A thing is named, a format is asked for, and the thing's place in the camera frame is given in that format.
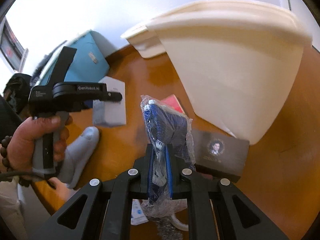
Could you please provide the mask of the person's left hand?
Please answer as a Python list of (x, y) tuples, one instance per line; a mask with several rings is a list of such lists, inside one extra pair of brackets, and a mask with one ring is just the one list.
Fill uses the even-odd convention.
[(56, 131), (60, 132), (60, 139), (53, 144), (54, 160), (62, 161), (65, 157), (69, 130), (60, 128), (60, 125), (61, 118), (59, 116), (38, 119), (29, 117), (22, 122), (7, 146), (7, 159), (10, 167), (15, 171), (31, 171), (35, 141)]

